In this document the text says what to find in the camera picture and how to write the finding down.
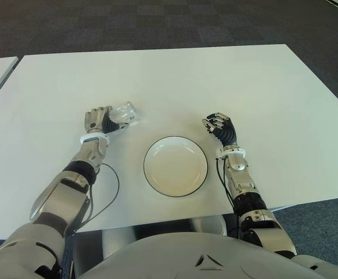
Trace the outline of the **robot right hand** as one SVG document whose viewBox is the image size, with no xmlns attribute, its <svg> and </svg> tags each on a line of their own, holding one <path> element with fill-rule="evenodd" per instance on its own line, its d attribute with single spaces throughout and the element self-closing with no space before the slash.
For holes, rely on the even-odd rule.
<svg viewBox="0 0 338 279">
<path fill-rule="evenodd" d="M 231 119 L 218 112 L 208 115 L 202 119 L 202 123 L 209 134 L 216 137 L 222 146 L 237 145 L 237 135 Z"/>
</svg>

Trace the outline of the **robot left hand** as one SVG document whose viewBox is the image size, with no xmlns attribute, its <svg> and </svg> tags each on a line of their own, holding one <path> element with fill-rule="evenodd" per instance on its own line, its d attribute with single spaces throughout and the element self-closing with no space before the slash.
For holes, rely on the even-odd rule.
<svg viewBox="0 0 338 279">
<path fill-rule="evenodd" d="M 112 133 L 124 129 L 128 123 L 118 123 L 112 120 L 110 113 L 112 106 L 93 108 L 85 113 L 85 131 L 89 133 Z"/>
</svg>

